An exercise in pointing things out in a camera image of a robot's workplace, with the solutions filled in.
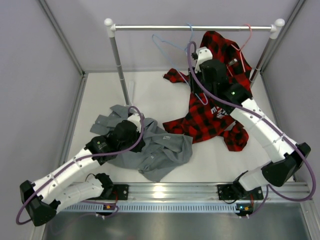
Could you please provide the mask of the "grey button-up shirt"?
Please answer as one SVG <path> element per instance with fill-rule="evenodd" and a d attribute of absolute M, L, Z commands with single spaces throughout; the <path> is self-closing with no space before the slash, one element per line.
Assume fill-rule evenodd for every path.
<path fill-rule="evenodd" d="M 127 120 L 133 110 L 121 105 L 114 105 L 111 110 L 109 116 L 98 116 L 90 129 L 97 136 L 85 145 L 100 164 L 108 162 L 119 168 L 137 170 L 149 181 L 159 182 L 176 167 L 189 162 L 193 154 L 192 137 L 168 133 L 149 117 L 143 120 L 143 137 L 135 148 L 113 151 L 110 131 Z"/>

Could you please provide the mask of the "light blue wire hanger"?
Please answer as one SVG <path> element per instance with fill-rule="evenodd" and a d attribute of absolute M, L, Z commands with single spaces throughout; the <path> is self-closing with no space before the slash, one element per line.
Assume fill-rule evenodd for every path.
<path fill-rule="evenodd" d="M 189 27 L 189 30 L 191 32 L 190 34 L 190 38 L 188 40 L 188 43 L 193 40 L 193 37 L 194 37 L 194 30 L 193 30 L 193 26 L 192 24 L 190 23 L 187 23 L 186 24 L 188 27 Z M 151 40 L 152 42 L 155 44 L 155 46 L 157 47 L 157 49 L 160 51 L 160 53 L 162 54 L 162 56 L 170 63 L 170 65 L 175 69 L 177 70 L 178 72 L 178 75 L 180 77 L 182 77 L 182 80 L 190 87 L 190 90 L 191 90 L 191 83 L 187 80 L 187 77 L 186 76 L 183 76 L 182 73 L 181 73 L 181 69 L 179 68 L 179 64 L 177 65 L 177 60 L 176 58 L 177 57 L 173 57 L 173 53 L 178 53 L 177 51 L 180 51 L 181 53 L 183 52 L 184 55 L 187 56 L 187 46 L 180 46 L 180 45 L 177 45 L 175 44 L 174 42 L 172 41 L 169 41 L 163 37 L 161 37 L 160 35 L 158 34 L 153 34 L 151 36 Z M 173 53 L 169 53 L 168 51 L 166 51 L 161 44 L 166 44 L 166 45 L 169 45 L 171 46 L 172 48 L 174 49 L 177 49 L 177 50 L 174 50 Z M 194 93 L 194 95 L 197 97 L 197 99 L 200 101 L 200 103 L 204 106 L 206 106 L 209 101 L 208 101 L 208 98 L 206 97 L 206 95 L 204 95 L 204 101 L 202 100 L 202 98 L 197 94 L 197 93 Z"/>

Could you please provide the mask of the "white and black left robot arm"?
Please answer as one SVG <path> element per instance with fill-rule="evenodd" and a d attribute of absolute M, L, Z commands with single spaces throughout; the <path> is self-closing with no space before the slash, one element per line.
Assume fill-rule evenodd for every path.
<path fill-rule="evenodd" d="M 91 198 L 109 199 L 113 195 L 113 183 L 104 173 L 84 183 L 73 183 L 121 154 L 140 152 L 145 146 L 143 133 L 144 121 L 134 114 L 109 133 L 92 138 L 53 172 L 35 181 L 22 182 L 19 186 L 21 209 L 26 210 L 30 222 L 39 227 L 70 205 Z"/>

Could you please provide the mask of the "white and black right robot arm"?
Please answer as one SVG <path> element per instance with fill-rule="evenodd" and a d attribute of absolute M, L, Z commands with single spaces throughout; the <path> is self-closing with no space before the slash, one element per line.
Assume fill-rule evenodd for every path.
<path fill-rule="evenodd" d="M 193 66 L 188 59 L 191 79 L 229 116 L 234 118 L 259 142 L 267 153 L 267 163 L 242 173 L 233 181 L 233 194 L 243 199 L 262 186 L 282 187 L 302 165 L 309 167 L 311 147 L 297 143 L 279 129 L 261 110 L 249 89 L 238 81 L 229 81 L 227 66 L 218 59 L 198 59 Z"/>

